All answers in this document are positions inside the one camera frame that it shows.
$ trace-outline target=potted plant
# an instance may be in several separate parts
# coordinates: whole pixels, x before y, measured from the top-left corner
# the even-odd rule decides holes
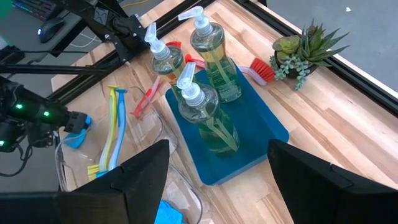
[[[297,35],[282,37],[272,44],[275,52],[270,58],[270,63],[275,71],[275,79],[296,78],[296,90],[303,87],[307,76],[319,66],[330,66],[324,59],[338,54],[348,47],[330,50],[348,33],[332,39],[339,29],[324,36],[325,30],[322,29],[322,24],[318,27],[313,25],[313,22],[314,20],[308,29],[303,29],[301,37]]]

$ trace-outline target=yellow toothbrush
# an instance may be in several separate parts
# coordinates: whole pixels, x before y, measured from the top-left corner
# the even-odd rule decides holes
[[[111,149],[113,134],[116,129],[116,122],[118,120],[117,106],[118,100],[116,99],[116,86],[108,86],[109,87],[109,128],[108,128],[108,137],[106,138],[105,147],[101,153],[101,157],[99,159],[99,164],[95,164],[87,167],[87,174],[90,180],[94,180],[96,178],[96,174],[99,172],[107,171],[109,165],[109,151]]]

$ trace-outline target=soap dispenser bottle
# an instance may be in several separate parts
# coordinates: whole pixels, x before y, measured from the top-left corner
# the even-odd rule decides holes
[[[203,8],[196,6],[181,13],[178,19],[195,18],[195,31],[191,35],[192,47],[205,60],[205,69],[211,85],[217,90],[222,103],[238,99],[242,95],[235,64],[226,56],[224,29],[210,22]]]
[[[156,23],[151,23],[144,40],[150,44],[150,51],[154,54],[152,69],[172,86],[178,101],[182,99],[181,90],[177,88],[177,79],[185,67],[182,51],[178,47],[168,47],[163,40],[156,37]]]
[[[187,121],[198,125],[200,136],[211,152],[230,156],[239,148],[238,132],[220,108],[217,91],[209,85],[192,82],[195,67],[195,63],[187,63],[177,80],[184,99],[178,103],[178,110]]]

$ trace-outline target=keyboard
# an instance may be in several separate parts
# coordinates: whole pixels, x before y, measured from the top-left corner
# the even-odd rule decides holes
[[[42,21],[56,17],[63,10],[48,0],[12,0],[12,4]]]

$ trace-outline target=blue toothbrush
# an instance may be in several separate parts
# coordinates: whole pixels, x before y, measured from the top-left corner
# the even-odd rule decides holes
[[[116,145],[114,147],[112,157],[109,160],[108,171],[113,170],[118,166],[118,160],[120,155],[120,150],[122,148],[124,133],[126,132],[126,103],[124,101],[124,94],[127,90],[122,88],[117,88],[116,92],[119,93],[118,98],[118,124],[119,124],[119,132],[118,132],[118,140],[116,141]],[[96,177],[101,177],[107,173],[107,171],[97,173]]]

